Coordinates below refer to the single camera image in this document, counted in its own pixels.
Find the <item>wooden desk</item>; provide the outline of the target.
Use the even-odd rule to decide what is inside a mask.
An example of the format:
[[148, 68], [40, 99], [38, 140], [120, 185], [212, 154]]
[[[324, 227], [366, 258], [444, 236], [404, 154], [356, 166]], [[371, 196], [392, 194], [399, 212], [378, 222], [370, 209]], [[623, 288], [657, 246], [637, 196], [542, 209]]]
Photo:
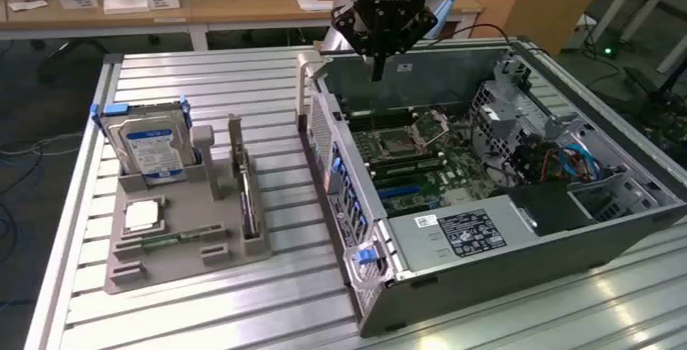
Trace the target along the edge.
[[58, 0], [14, 12], [0, 0], [0, 40], [66, 39], [115, 35], [184, 33], [192, 48], [206, 51], [211, 31], [326, 27], [327, 11], [308, 12], [296, 0], [180, 0], [171, 10], [104, 14], [102, 9], [66, 10]]

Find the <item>green motherboard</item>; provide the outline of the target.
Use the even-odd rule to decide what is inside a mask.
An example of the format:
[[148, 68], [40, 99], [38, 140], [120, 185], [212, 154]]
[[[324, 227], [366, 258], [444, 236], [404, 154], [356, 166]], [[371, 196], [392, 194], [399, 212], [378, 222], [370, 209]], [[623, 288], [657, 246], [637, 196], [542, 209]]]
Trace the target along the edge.
[[[443, 112], [448, 117], [450, 124], [450, 131], [428, 145], [414, 135], [414, 139], [434, 156], [384, 159], [375, 132], [403, 126], [411, 128], [418, 117], [430, 109]], [[455, 205], [447, 202], [443, 196], [447, 190], [455, 188], [464, 188], [475, 200], [503, 193], [500, 189], [503, 184], [491, 178], [491, 169], [484, 167], [482, 157], [470, 147], [471, 137], [475, 135], [475, 124], [470, 115], [459, 111], [458, 105], [430, 105], [380, 111], [358, 111], [350, 114], [348, 125], [370, 175], [371, 164], [375, 163], [394, 160], [444, 159], [446, 165], [436, 171], [387, 179], [374, 179], [371, 177], [375, 190], [408, 185], [420, 186], [420, 192], [414, 195], [380, 199], [390, 218]]]

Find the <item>black plastic shroud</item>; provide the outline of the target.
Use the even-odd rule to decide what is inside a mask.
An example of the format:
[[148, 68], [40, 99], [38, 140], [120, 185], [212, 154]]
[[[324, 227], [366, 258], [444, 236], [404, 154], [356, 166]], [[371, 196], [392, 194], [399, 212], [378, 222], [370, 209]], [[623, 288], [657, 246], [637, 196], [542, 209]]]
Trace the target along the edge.
[[563, 181], [522, 185], [507, 190], [518, 208], [534, 220], [539, 236], [575, 230], [595, 223], [569, 193]]

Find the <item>dark RAM module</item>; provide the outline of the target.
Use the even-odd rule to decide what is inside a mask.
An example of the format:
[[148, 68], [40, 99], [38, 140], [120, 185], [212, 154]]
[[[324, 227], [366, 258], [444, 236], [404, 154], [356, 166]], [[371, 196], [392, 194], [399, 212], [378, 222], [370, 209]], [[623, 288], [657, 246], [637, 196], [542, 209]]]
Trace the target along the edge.
[[402, 175], [414, 175], [440, 170], [444, 159], [394, 160], [371, 164], [371, 177], [387, 179]]

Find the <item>metal socket cover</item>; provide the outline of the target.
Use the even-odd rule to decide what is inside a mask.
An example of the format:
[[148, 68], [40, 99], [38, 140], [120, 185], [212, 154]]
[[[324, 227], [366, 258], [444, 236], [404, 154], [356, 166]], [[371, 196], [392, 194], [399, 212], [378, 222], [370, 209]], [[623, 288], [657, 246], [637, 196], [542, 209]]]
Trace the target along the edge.
[[414, 135], [428, 145], [438, 140], [448, 131], [448, 117], [436, 109], [424, 112], [411, 126]]

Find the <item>green RAM stick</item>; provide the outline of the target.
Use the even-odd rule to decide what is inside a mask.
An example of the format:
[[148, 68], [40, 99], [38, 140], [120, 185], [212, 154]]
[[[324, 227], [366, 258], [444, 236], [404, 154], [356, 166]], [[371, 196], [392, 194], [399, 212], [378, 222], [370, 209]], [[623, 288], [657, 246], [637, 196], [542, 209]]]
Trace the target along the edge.
[[140, 245], [144, 250], [162, 249], [170, 246], [203, 241], [206, 238], [212, 239], [212, 236], [218, 233], [223, 233], [222, 227], [194, 229], [187, 232], [168, 234], [163, 237], [152, 237], [146, 239]]

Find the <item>graphics card with metal bracket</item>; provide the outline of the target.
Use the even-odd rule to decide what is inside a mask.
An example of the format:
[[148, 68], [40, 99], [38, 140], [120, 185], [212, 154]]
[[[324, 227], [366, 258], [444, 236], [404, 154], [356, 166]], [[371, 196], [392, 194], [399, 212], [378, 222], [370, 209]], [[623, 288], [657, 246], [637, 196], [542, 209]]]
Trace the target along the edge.
[[242, 197], [243, 235], [244, 239], [254, 239], [260, 236], [260, 230], [256, 221], [250, 155], [244, 147], [242, 118], [232, 113], [228, 115], [228, 134], [232, 147], [234, 177], [238, 181]]

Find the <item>open dark grey PC case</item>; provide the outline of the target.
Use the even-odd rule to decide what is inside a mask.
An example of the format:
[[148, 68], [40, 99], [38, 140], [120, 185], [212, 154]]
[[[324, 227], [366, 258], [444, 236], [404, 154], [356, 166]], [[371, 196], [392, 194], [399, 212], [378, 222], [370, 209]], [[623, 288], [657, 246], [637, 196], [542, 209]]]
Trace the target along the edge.
[[[296, 77], [302, 142], [366, 337], [603, 266], [687, 216], [687, 175], [681, 167], [522, 39], [467, 39], [418, 47], [388, 60], [379, 81], [371, 80], [371, 69], [354, 52], [304, 51], [296, 59]], [[537, 234], [537, 242], [479, 261], [415, 273], [394, 245], [391, 218], [355, 145], [348, 116], [367, 110], [458, 105], [476, 126], [471, 104], [490, 80], [525, 91], [527, 83], [541, 80], [579, 113], [557, 141], [531, 135], [507, 158], [478, 151], [471, 137], [470, 147], [491, 169], [491, 178], [503, 184], [498, 196], [509, 196], [513, 187], [563, 181], [595, 223]], [[526, 210], [518, 211], [535, 232]], [[355, 254], [367, 248], [376, 250], [378, 260], [362, 266]]]

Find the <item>grey parts rack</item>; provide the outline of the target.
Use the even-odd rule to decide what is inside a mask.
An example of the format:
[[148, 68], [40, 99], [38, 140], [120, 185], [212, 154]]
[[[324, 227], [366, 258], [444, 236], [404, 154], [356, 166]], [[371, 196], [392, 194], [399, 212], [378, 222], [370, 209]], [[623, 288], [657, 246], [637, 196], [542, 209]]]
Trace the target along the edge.
[[[108, 294], [242, 266], [272, 255], [255, 160], [250, 156], [260, 236], [244, 239], [242, 197], [234, 177], [232, 155], [226, 159], [212, 158], [211, 130], [210, 126], [191, 129], [191, 141], [200, 149], [202, 161], [186, 167], [186, 180], [152, 187], [144, 184], [139, 175], [119, 176], [103, 286]], [[159, 202], [162, 227], [156, 233], [126, 236], [124, 210], [130, 203], [143, 200]], [[154, 250], [144, 250], [140, 245], [152, 237], [212, 227], [223, 228], [223, 233], [215, 234], [212, 239]]]

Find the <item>hard disk in blue caddy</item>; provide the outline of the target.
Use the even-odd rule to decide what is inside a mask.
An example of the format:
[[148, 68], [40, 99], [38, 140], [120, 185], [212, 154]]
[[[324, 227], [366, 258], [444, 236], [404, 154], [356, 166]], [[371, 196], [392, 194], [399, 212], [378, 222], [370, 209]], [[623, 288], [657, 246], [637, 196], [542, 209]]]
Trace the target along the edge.
[[123, 175], [139, 175], [148, 186], [187, 179], [184, 169], [198, 164], [198, 157], [184, 98], [158, 104], [94, 105], [91, 120], [110, 141]]

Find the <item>grey power supply unit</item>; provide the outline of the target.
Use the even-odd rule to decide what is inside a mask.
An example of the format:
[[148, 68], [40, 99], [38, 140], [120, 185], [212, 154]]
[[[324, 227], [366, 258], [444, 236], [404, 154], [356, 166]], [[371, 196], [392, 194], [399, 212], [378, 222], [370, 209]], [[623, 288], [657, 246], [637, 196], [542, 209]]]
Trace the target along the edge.
[[408, 270], [460, 266], [538, 241], [509, 196], [498, 196], [388, 220]]

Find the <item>blue expansion slot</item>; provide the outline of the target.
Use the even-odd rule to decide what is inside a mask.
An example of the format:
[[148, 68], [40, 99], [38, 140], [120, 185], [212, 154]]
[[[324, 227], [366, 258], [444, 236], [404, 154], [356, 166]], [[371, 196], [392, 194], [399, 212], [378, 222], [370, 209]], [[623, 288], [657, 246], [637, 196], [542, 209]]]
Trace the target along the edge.
[[408, 185], [400, 187], [387, 187], [376, 190], [376, 194], [382, 200], [394, 197], [410, 196], [420, 192], [420, 186]]

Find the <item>black floor stand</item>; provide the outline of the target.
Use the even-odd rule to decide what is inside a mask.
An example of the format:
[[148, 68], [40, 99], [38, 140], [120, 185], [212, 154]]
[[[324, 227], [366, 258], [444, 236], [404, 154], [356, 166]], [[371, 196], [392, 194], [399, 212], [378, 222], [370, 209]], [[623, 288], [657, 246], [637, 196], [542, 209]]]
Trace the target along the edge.
[[638, 68], [626, 68], [627, 81], [641, 90], [635, 119], [649, 138], [665, 149], [687, 151], [687, 96], [674, 92], [677, 79], [658, 86]]

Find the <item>CPU socket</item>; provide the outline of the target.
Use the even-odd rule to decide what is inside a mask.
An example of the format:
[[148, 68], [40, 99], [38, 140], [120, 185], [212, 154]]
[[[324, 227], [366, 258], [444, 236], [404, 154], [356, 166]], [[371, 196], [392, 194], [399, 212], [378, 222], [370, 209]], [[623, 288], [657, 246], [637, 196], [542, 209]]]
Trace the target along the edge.
[[412, 130], [408, 126], [380, 130], [375, 132], [375, 138], [384, 159], [434, 156], [431, 151], [414, 139]]

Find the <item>silver CPU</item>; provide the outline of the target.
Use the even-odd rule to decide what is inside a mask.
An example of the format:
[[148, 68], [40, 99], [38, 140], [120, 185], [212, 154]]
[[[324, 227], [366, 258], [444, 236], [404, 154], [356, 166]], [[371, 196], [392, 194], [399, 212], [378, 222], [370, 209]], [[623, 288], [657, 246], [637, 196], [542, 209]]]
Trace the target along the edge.
[[155, 200], [132, 202], [124, 210], [123, 235], [156, 233], [162, 227], [160, 204]]

